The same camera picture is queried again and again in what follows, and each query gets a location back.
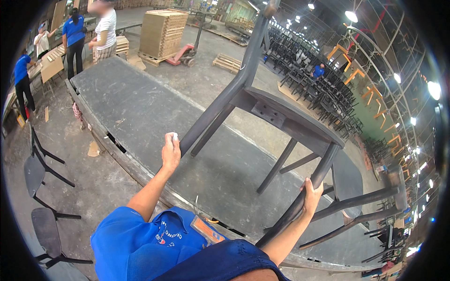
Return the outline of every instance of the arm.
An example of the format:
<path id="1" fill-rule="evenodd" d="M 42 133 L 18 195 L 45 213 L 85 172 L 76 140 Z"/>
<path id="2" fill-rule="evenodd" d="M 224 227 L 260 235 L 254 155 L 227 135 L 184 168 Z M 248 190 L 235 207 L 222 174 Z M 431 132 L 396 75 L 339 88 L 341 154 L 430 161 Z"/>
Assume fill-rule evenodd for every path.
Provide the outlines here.
<path id="1" fill-rule="evenodd" d="M 180 141 L 178 138 L 172 141 L 173 133 L 167 133 L 165 137 L 166 144 L 162 148 L 162 168 L 126 205 L 138 212 L 145 222 L 150 220 L 166 182 L 180 163 Z"/>
<path id="2" fill-rule="evenodd" d="M 305 179 L 302 187 L 300 187 L 300 191 L 305 187 L 306 197 L 301 215 L 293 220 L 283 232 L 261 249 L 277 266 L 279 266 L 279 264 L 288 256 L 300 236 L 305 231 L 314 215 L 322 192 L 324 191 L 324 183 L 321 183 L 320 186 L 314 190 L 309 178 Z"/>
<path id="3" fill-rule="evenodd" d="M 108 31 L 107 30 L 103 30 L 102 32 L 100 32 L 100 38 L 101 38 L 100 41 L 97 41 L 97 37 L 96 37 L 95 41 L 89 42 L 89 44 L 88 44 L 89 49 L 91 49 L 94 46 L 98 47 L 98 46 L 105 45 L 107 36 L 108 36 Z"/>

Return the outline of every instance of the man's right hand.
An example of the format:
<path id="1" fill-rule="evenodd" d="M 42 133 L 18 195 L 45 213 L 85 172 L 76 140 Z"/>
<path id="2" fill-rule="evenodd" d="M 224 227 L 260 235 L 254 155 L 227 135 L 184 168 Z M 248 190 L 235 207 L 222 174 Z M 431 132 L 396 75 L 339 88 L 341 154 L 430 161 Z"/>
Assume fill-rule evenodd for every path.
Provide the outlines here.
<path id="1" fill-rule="evenodd" d="M 180 164 L 180 141 L 178 139 L 172 140 L 173 133 L 167 133 L 165 138 L 166 144 L 162 148 L 162 169 L 173 173 L 178 167 L 178 164 Z"/>

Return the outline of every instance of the workbench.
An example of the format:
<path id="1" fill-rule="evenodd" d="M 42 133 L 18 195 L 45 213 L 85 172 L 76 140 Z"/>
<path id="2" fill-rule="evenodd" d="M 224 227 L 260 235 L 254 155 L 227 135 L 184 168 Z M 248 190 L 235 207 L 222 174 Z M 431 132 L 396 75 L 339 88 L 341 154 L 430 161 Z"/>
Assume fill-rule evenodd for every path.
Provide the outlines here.
<path id="1" fill-rule="evenodd" d="M 182 93 L 118 57 L 66 80 L 66 86 L 98 144 L 141 185 L 161 167 L 164 134 L 173 131 L 182 138 L 203 111 Z M 255 243 L 297 197 L 302 184 L 292 172 L 279 174 L 265 193 L 257 195 L 275 162 L 240 132 L 221 125 L 201 154 L 181 159 L 160 200 L 193 211 L 198 196 L 200 212 L 244 236 L 225 228 L 219 229 L 221 233 Z M 330 203 L 323 196 L 317 210 Z M 343 224 L 341 212 L 311 223 L 285 262 L 337 272 L 376 268 L 376 262 L 360 261 L 378 253 L 380 241 L 364 236 L 367 230 L 359 226 L 307 250 L 298 249 Z"/>

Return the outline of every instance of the metal pipe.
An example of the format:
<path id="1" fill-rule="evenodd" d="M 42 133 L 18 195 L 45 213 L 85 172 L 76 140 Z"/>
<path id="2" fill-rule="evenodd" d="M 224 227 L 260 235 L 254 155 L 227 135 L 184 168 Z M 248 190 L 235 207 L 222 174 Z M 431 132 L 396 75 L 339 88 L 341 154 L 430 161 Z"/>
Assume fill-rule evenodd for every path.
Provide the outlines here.
<path id="1" fill-rule="evenodd" d="M 311 175 L 311 182 L 313 188 L 317 189 L 328 173 L 328 170 L 333 164 L 334 157 L 339 149 L 342 149 L 338 144 L 331 143 L 325 152 L 324 157 L 320 160 L 313 174 Z M 279 218 L 275 225 L 255 244 L 256 247 L 262 248 L 269 243 L 275 236 L 280 234 L 290 223 L 297 217 L 305 204 L 306 189 L 303 189 L 295 198 L 294 202 Z"/>
<path id="2" fill-rule="evenodd" d="M 405 17 L 405 13 L 401 15 L 400 23 L 398 24 L 397 30 L 394 33 L 394 36 L 392 36 L 391 41 L 389 42 L 389 45 L 387 46 L 386 50 L 383 52 L 383 56 L 389 51 L 389 49 L 392 46 L 392 43 L 394 42 L 394 39 L 397 37 L 398 31 L 400 30 L 401 24 L 403 23 L 403 18 Z"/>

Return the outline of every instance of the red cloth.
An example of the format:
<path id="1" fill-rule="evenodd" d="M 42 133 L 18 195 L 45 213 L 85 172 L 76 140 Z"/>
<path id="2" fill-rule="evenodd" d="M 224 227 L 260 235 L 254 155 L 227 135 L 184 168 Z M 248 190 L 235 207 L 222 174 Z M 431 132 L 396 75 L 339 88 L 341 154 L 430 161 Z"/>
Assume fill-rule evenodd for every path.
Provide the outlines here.
<path id="1" fill-rule="evenodd" d="M 385 265 L 383 265 L 383 267 L 381 268 L 381 272 L 385 273 L 386 271 L 388 271 L 389 269 L 394 267 L 394 263 L 393 262 L 387 262 Z"/>

